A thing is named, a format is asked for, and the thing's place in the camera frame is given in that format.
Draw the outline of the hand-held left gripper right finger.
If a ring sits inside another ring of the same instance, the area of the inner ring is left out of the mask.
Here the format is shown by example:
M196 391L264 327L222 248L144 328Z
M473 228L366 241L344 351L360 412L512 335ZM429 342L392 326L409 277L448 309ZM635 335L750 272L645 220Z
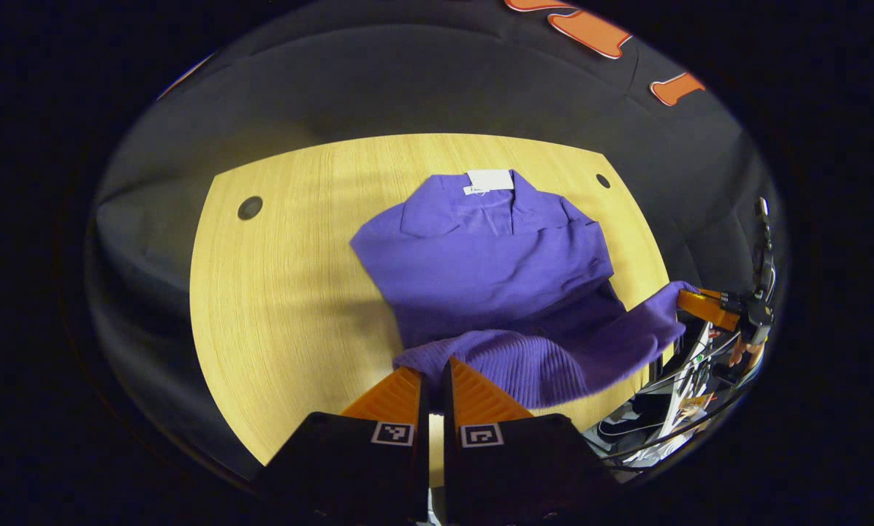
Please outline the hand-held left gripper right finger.
M441 374L453 525L583 525L620 483L560 413L535 416L459 359Z

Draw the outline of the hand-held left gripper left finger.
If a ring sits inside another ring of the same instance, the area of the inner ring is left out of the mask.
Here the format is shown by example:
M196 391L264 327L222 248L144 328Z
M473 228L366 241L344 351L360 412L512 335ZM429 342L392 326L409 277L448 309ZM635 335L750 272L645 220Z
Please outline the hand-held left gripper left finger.
M310 413L259 472L284 525L428 520L428 388L399 367L340 413Z

